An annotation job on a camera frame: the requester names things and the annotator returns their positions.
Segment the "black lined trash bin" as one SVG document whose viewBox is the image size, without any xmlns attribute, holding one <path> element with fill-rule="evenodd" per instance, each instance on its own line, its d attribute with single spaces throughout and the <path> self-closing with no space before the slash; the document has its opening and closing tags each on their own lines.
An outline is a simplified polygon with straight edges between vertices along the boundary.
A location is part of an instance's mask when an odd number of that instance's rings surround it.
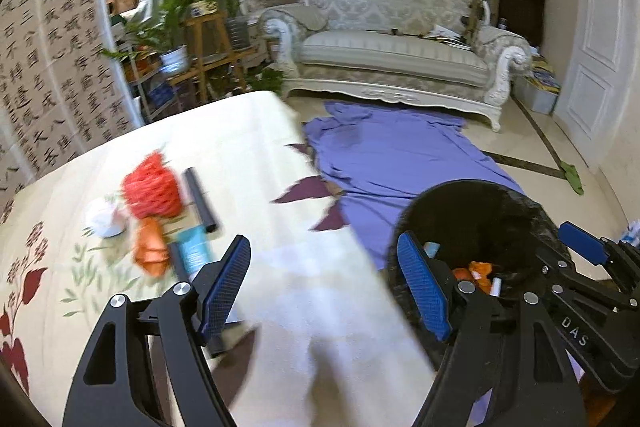
<svg viewBox="0 0 640 427">
<path fill-rule="evenodd" d="M 488 262 L 491 273 L 502 280 L 502 289 L 512 295 L 535 270 L 533 248 L 537 241 L 557 251 L 566 261 L 570 253 L 558 237 L 558 227 L 538 202 L 504 185 L 457 180 L 430 188 L 401 211 L 388 244 L 385 276 L 396 303 L 427 354 L 438 369 L 445 345 L 422 324 L 397 260 L 397 239 L 411 232 L 422 245 L 439 246 L 436 258 L 450 270 L 467 268 L 472 262 Z"/>
</svg>

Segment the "potted green plant white pot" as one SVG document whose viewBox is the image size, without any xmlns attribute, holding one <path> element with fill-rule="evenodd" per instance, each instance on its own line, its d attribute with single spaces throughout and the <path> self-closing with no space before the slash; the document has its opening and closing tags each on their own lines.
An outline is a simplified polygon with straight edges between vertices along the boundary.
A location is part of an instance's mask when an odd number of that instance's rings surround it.
<svg viewBox="0 0 640 427">
<path fill-rule="evenodd" d="M 186 20 L 217 11 L 217 0 L 163 0 L 155 16 L 125 26 L 125 42 L 130 51 L 102 48 L 100 54 L 119 62 L 130 56 L 137 60 L 156 55 L 166 77 L 181 75 L 190 69 L 183 37 Z"/>
</svg>

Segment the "storage box with fabrics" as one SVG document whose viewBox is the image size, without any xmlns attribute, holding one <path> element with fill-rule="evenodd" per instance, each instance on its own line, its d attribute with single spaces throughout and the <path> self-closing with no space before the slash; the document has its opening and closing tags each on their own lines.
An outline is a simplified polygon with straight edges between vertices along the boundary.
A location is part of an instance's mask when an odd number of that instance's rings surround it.
<svg viewBox="0 0 640 427">
<path fill-rule="evenodd" d="M 553 112 L 561 92 L 561 85 L 555 79 L 553 66 L 545 57 L 533 55 L 532 69 L 515 79 L 513 95 L 528 110 L 542 115 Z"/>
</svg>

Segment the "ornate white grey sofa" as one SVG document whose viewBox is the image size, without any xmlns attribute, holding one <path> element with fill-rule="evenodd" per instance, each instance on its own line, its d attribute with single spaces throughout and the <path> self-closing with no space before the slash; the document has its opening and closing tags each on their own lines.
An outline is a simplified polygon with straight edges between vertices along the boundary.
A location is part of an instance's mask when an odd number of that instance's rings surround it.
<svg viewBox="0 0 640 427">
<path fill-rule="evenodd" d="M 283 94 L 336 93 L 485 117 L 500 129 L 524 37 L 491 25 L 485 0 L 300 0 L 258 18 L 277 41 Z"/>
</svg>

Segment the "black marker tube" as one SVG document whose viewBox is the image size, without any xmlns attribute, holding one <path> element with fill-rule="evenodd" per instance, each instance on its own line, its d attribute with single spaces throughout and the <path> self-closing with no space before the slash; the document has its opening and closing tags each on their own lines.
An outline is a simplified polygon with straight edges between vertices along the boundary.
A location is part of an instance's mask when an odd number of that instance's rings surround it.
<svg viewBox="0 0 640 427">
<path fill-rule="evenodd" d="M 200 217 L 201 225 L 203 225 L 206 233 L 214 233 L 218 230 L 219 225 L 213 213 L 212 207 L 210 207 L 207 198 L 202 190 L 200 180 L 193 167 L 184 170 L 184 181 L 186 181 L 186 187 L 191 194 L 191 198 L 194 202 L 198 217 Z"/>
</svg>

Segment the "purple floor sheet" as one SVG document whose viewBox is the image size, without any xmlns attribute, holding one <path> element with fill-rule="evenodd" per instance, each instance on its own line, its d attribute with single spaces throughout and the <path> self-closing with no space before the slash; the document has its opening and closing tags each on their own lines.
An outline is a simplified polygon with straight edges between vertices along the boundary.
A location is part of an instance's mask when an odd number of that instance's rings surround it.
<svg viewBox="0 0 640 427">
<path fill-rule="evenodd" d="M 521 192 L 498 164 L 465 138 L 465 119 L 429 110 L 328 102 L 304 124 L 326 181 L 341 190 L 341 212 L 375 268 L 409 202 L 449 181 L 483 180 Z"/>
</svg>

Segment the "wooden plant stand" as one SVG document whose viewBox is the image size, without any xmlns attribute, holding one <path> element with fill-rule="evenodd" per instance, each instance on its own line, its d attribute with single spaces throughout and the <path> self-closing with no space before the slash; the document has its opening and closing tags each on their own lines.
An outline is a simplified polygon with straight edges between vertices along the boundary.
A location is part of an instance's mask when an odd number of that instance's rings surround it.
<svg viewBox="0 0 640 427">
<path fill-rule="evenodd" d="M 242 61 L 253 55 L 254 46 L 235 49 L 227 30 L 224 11 L 190 17 L 181 23 L 186 37 L 188 69 L 168 77 L 171 87 L 183 84 L 193 105 L 204 105 L 227 93 L 247 90 Z"/>
</svg>

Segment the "orange crumpled wrapper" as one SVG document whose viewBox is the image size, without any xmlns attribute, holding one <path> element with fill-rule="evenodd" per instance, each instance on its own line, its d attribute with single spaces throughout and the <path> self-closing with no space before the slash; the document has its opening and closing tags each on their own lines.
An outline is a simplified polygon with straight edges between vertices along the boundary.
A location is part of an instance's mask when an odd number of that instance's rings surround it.
<svg viewBox="0 0 640 427">
<path fill-rule="evenodd" d="M 169 268 L 170 256 L 163 228 L 155 217 L 138 222 L 134 262 L 150 277 L 162 277 Z"/>
</svg>

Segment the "white panel door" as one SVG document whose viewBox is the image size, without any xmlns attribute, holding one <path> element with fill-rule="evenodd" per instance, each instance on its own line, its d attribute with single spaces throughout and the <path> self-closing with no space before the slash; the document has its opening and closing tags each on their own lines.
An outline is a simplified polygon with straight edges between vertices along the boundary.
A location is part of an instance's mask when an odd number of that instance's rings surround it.
<svg viewBox="0 0 640 427">
<path fill-rule="evenodd" d="M 578 0 L 566 78 L 553 117 L 596 171 L 620 125 L 636 60 L 638 0 Z"/>
</svg>

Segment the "orange-red foam fruit net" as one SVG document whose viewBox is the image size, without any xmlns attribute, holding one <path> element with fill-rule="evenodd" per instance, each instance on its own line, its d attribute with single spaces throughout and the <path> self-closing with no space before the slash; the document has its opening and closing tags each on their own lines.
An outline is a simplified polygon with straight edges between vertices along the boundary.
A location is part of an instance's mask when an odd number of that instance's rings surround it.
<svg viewBox="0 0 640 427">
<path fill-rule="evenodd" d="M 122 195 L 130 213 L 137 219 L 175 218 L 182 213 L 183 202 L 175 173 L 165 166 L 159 150 L 122 180 Z"/>
</svg>

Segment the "calligraphy folding screen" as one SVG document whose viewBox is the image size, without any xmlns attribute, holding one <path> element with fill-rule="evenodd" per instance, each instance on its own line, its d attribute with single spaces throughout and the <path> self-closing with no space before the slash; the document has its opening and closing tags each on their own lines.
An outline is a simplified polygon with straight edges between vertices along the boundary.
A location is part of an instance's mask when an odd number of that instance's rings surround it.
<svg viewBox="0 0 640 427">
<path fill-rule="evenodd" d="M 1 214 L 17 193 L 139 127 L 105 0 L 1 0 Z"/>
</svg>

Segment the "white crumpled paper ball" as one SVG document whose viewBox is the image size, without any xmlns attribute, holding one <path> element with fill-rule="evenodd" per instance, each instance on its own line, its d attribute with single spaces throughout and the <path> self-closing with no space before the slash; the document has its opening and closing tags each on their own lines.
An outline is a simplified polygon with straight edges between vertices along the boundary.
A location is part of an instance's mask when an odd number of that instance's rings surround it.
<svg viewBox="0 0 640 427">
<path fill-rule="evenodd" d="M 126 230 L 127 219 L 117 202 L 103 199 L 91 208 L 89 216 L 89 229 L 102 239 L 110 239 Z"/>
</svg>

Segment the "teal labelled tube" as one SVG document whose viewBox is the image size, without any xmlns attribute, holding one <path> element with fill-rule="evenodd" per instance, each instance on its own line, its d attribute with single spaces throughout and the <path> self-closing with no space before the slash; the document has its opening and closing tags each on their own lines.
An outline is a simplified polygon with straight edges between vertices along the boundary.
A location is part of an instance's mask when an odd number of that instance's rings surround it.
<svg viewBox="0 0 640 427">
<path fill-rule="evenodd" d="M 183 282 L 192 282 L 204 265 L 214 261 L 201 225 L 180 231 L 168 244 L 168 251 L 178 280 Z"/>
</svg>

